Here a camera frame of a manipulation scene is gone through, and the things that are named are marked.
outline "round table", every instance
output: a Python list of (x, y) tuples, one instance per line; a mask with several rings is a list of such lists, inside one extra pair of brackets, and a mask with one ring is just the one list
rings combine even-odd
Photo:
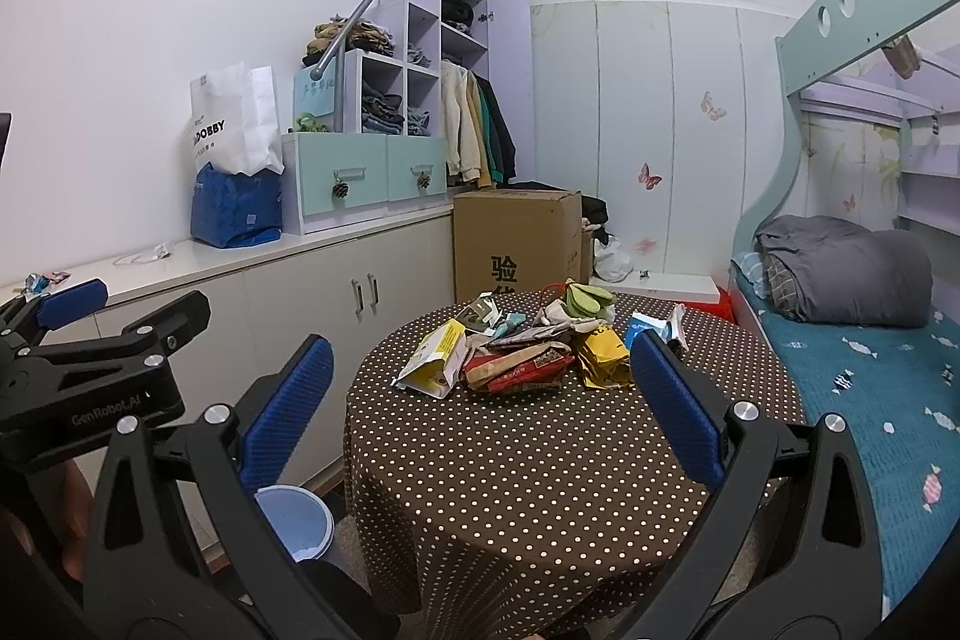
[[(539, 293), (497, 297), (533, 314)], [(419, 340), (459, 306), (416, 319), (364, 360), (347, 396), (347, 504), (373, 597), (424, 610), (428, 640), (518, 640), (565, 632), (635, 603), (707, 501), (635, 386), (445, 400), (390, 381)], [(666, 319), (672, 302), (620, 295)], [(701, 311), (683, 319), (685, 363), (731, 399), (804, 423), (800, 396), (770, 348)]]

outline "human hand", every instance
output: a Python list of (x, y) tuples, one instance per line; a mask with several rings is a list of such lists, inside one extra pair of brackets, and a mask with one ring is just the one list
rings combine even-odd
[[(90, 511), (93, 510), (93, 494), (90, 487), (86, 484), (80, 467), (74, 461), (64, 463), (64, 521), (69, 532), (69, 537), (64, 543), (64, 554), (62, 555), (62, 564), (64, 570), (74, 581), (83, 581), (83, 555), (86, 550), (86, 535), (88, 534), (88, 524)], [(34, 538), (30, 535), (30, 530), (26, 525), (5, 509), (0, 507), (0, 517), (4, 518), (10, 525), (13, 534), (16, 535), (27, 555), (33, 555), (35, 552)]]

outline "cardboard box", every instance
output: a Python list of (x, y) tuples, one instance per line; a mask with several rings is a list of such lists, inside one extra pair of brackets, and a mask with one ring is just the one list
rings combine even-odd
[(580, 194), (472, 191), (453, 199), (458, 301), (579, 280)]
[(593, 279), (593, 232), (584, 231), (583, 246), (580, 248), (580, 277), (578, 283), (590, 285)]

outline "blue bag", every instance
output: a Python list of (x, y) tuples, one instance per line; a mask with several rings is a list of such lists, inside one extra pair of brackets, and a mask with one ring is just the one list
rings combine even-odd
[(280, 175), (270, 170), (224, 175), (213, 165), (193, 186), (190, 234), (213, 247), (253, 247), (280, 239)]

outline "chinese character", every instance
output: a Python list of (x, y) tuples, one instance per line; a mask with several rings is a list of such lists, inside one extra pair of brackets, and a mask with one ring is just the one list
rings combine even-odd
[(493, 279), (498, 283), (517, 282), (517, 265), (510, 256), (491, 256), (493, 261)]

